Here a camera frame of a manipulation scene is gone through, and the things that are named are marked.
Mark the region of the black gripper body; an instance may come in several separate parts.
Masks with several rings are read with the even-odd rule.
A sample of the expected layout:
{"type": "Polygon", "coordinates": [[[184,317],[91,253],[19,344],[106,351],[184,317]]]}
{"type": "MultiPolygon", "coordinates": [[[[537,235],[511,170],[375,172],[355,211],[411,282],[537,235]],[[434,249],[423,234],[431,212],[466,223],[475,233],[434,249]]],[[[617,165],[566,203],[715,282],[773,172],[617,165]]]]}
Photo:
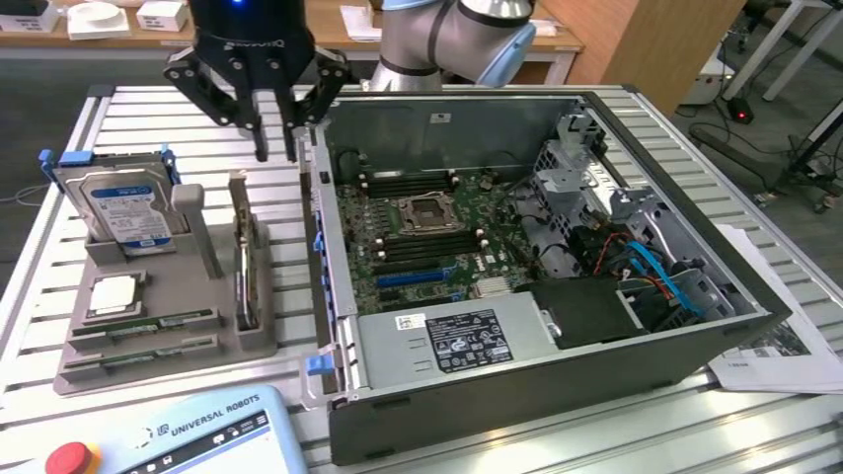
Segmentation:
{"type": "Polygon", "coordinates": [[[314,56],[302,1],[191,1],[195,37],[187,83],[211,89],[211,70],[239,90],[288,94],[314,56]]]}

